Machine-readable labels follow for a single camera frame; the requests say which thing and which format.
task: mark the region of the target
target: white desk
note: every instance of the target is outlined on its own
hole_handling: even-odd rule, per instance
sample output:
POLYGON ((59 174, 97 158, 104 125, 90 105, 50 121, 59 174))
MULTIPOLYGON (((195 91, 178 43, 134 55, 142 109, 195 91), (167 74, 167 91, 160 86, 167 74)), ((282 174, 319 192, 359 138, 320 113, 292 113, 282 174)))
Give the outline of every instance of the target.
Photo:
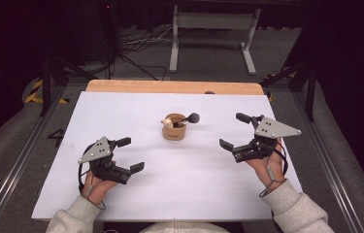
MULTIPOLYGON (((220 138, 235 146, 252 139, 252 126, 236 120, 238 112, 274 117, 264 95, 83 92, 32 217, 49 219, 72 204, 79 194, 77 161, 88 145, 106 136, 132 138, 132 144, 115 150, 118 166, 129 168, 142 161, 146 166, 127 185, 109 192, 107 210, 99 220, 271 218, 258 197, 264 187, 254 171, 246 163, 237 164, 218 145, 220 138), (201 117, 197 124, 187 125, 182 141, 167 141, 161 135, 160 120, 174 112, 201 117)), ((286 176, 302 191, 290 158, 288 162, 286 176)))

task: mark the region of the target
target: sleeve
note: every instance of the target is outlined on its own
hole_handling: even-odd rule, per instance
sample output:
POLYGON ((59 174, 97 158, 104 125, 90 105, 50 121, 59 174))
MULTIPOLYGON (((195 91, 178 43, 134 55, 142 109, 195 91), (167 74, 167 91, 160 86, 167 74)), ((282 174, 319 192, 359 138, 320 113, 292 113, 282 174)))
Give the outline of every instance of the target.
POLYGON ((59 210, 54 214, 46 232, 91 233, 93 232, 94 219, 99 213, 100 209, 78 196, 67 211, 59 210))
POLYGON ((307 194, 296 192, 289 180, 262 197, 262 201, 272 208, 274 220, 283 232, 333 232, 327 224, 327 213, 307 194))

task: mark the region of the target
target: gray carpet floor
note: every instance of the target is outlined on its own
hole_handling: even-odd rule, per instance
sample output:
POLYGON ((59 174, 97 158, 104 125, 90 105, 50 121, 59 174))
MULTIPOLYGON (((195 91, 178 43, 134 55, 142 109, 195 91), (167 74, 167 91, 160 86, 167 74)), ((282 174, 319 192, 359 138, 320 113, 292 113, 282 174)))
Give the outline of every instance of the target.
MULTIPOLYGON (((168 81, 204 81, 204 82, 244 82, 258 83, 268 74, 280 71, 300 30, 256 30, 250 47, 250 53, 257 71, 256 76, 250 76, 239 50, 239 44, 246 34, 239 31, 229 31, 222 36, 215 36, 208 31, 187 31, 181 37, 179 66, 176 74, 163 69, 145 69, 157 78, 168 81)), ((165 66, 168 68, 171 43, 163 41, 160 44, 139 52, 126 54, 135 63, 145 66, 165 66)), ((92 69, 99 64, 84 67, 92 69)), ((112 79, 142 79, 151 78, 134 65, 117 59, 112 79)), ((106 72, 97 75, 106 79, 106 72)), ((364 174, 357 163, 353 152, 338 128, 325 98, 318 85, 314 101, 314 127, 331 156, 332 165, 337 170, 351 206, 357 213, 362 229, 352 230, 347 216, 342 211, 335 191, 327 177, 321 160, 319 149, 314 144, 309 133, 309 123, 304 120, 304 113, 298 109, 297 96, 289 92, 285 85, 288 80, 282 80, 267 88, 273 94, 271 102, 276 119, 297 125, 303 132, 303 137, 285 139, 297 175, 304 191, 329 215, 329 225, 335 232, 364 232, 364 174)), ((21 96, 24 100, 35 80, 26 87, 21 96)), ((33 208, 40 195, 40 189, 46 179, 50 166, 57 152, 57 140, 48 139, 48 135, 59 129, 66 129, 70 116, 75 108, 79 94, 84 91, 86 81, 80 78, 72 79, 64 88, 59 88, 62 98, 69 99, 68 104, 56 104, 51 115, 46 120, 43 130, 36 143, 28 153, 26 166, 21 169, 16 188, 10 190, 9 199, 5 200, 0 210, 0 232, 45 232, 48 223, 31 219, 33 208)), ((26 103, 24 108, 0 128, 0 188, 12 172, 14 164, 21 153, 26 151, 25 145, 38 122, 41 104, 26 103)), ((271 220, 255 220, 243 222, 249 232, 277 232, 271 220)), ((101 222, 95 222, 94 232, 102 232, 101 222)))

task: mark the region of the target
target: dark background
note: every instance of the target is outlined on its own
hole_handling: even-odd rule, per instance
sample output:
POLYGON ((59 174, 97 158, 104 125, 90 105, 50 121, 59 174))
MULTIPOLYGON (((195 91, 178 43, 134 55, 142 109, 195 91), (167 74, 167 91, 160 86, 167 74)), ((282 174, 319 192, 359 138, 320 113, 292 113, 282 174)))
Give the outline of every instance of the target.
MULTIPOLYGON (((40 47, 44 40, 51 52, 74 64, 106 58, 108 46, 101 43, 105 42, 104 32, 97 24, 100 17, 86 4, 94 3, 0 1, 0 126, 23 108, 22 92, 41 72, 40 47), (20 2, 26 3, 24 9, 19 7, 20 2), (39 36, 34 28, 38 24, 26 21, 23 11, 35 13, 36 20, 45 24, 47 37, 39 36)), ((307 60, 317 64, 317 79, 327 104, 364 171, 364 1, 337 4, 335 7, 332 1, 321 1, 323 9, 313 14, 262 11, 259 26, 304 27, 286 65, 307 60)), ((172 11, 171 6, 126 4, 120 6, 120 14, 115 17, 125 27, 151 30, 171 23, 172 11)))

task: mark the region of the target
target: hazard tape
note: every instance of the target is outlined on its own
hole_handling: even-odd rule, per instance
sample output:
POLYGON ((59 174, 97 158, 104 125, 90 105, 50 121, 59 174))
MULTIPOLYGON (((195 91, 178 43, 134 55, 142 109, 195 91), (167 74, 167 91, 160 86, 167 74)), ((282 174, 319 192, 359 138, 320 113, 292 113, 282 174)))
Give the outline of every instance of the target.
MULTIPOLYGON (((32 103, 33 102, 33 103, 43 104, 43 98, 36 97, 36 93, 40 89, 42 84, 43 84, 43 79, 42 78, 40 78, 39 80, 36 81, 36 83, 34 83, 33 88, 30 90, 30 93, 27 96, 24 103, 32 103)), ((59 104, 68 104, 68 103, 70 103, 70 99, 60 99, 58 101, 58 103, 59 104)))

